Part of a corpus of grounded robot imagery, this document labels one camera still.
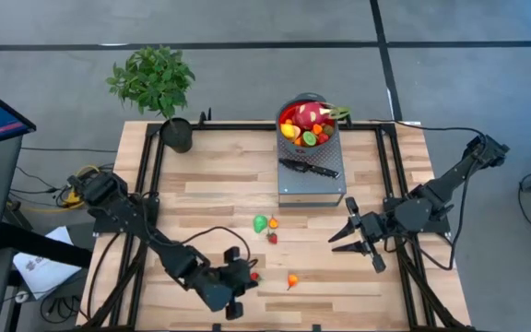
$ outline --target wooden tabletop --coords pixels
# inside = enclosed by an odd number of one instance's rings
[[[114,171],[135,187],[147,122],[126,122]],[[407,184],[413,188],[433,177],[430,158],[420,130],[397,126]],[[381,212],[384,183],[378,150],[371,131],[341,132],[341,144],[348,183],[360,213]],[[395,193],[395,167],[388,137],[385,138]],[[194,147],[185,154],[165,149],[159,178],[160,214],[158,228],[173,240],[183,239],[209,227],[222,225],[238,232],[250,245],[255,267],[263,280],[239,301],[244,316],[225,319],[224,311],[210,313],[194,291],[184,291],[164,272],[159,258],[149,252],[140,297],[137,330],[209,330],[214,323],[223,329],[310,330],[408,330],[403,292],[395,254],[379,246],[386,270],[374,272],[369,257],[332,253],[331,248],[356,241],[348,237],[338,243],[327,240],[347,222],[345,204],[339,207],[279,208],[277,206],[277,157],[274,132],[195,131]],[[146,189],[150,181],[148,168]],[[279,221],[278,244],[253,230],[256,214],[274,215]],[[95,245],[86,290],[101,251],[112,235],[101,236]],[[447,263],[450,249],[434,235],[420,235],[422,247]],[[124,235],[113,244],[102,263],[94,293],[95,311],[116,282],[124,245]],[[191,242],[217,266],[222,252],[242,243],[224,231],[213,231]],[[454,317],[469,324],[466,303],[457,271],[442,271],[425,261],[430,285]],[[288,273],[299,284],[287,290]],[[419,292],[414,287],[419,322],[423,323]],[[125,323],[131,288],[124,293],[121,322]],[[83,294],[82,308],[87,302]],[[80,316],[78,324],[84,323]]]

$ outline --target gray floor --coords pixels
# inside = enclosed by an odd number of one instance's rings
[[[390,42],[531,41],[531,1],[379,2]],[[375,39],[368,1],[0,0],[0,44]],[[39,127],[24,146],[117,148],[125,120],[152,119],[107,93],[112,63],[128,54],[0,52],[0,98]],[[516,201],[517,182],[531,172],[531,48],[391,49],[390,56],[405,120],[474,126],[511,147],[503,167],[471,181],[456,260],[474,326],[531,331],[531,228]],[[216,119],[270,119],[284,101],[309,90],[351,106],[357,119],[391,117],[374,48],[187,51],[184,59],[197,76],[183,113],[189,119],[208,107]],[[426,138],[440,174],[471,137]],[[112,160],[112,154],[23,151],[19,165],[62,184],[84,164]],[[14,187],[41,188],[21,174]],[[531,195],[525,205],[531,216]],[[39,231],[91,222],[82,212],[27,215]],[[46,327],[37,310],[37,304],[23,310],[20,331]]]

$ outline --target red toy strawberry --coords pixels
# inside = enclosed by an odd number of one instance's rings
[[[326,133],[321,133],[317,137],[317,143],[319,143],[319,144],[323,144],[324,142],[326,142],[328,140],[329,140],[329,135],[326,134]]]
[[[277,244],[277,235],[275,233],[269,233],[267,235],[267,241],[272,244]]]

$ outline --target green plant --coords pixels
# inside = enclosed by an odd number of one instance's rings
[[[142,114],[145,109],[160,112],[165,118],[175,115],[175,107],[187,106],[185,92],[190,88],[194,73],[182,61],[182,51],[172,52],[169,48],[151,47],[134,52],[124,68],[114,63],[113,77],[106,82],[110,93],[117,95],[124,106],[126,99],[138,105]]]

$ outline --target black plant pot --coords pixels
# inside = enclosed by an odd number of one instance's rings
[[[185,119],[172,118],[167,120],[159,130],[161,141],[177,153],[184,153],[192,148],[192,125]]]

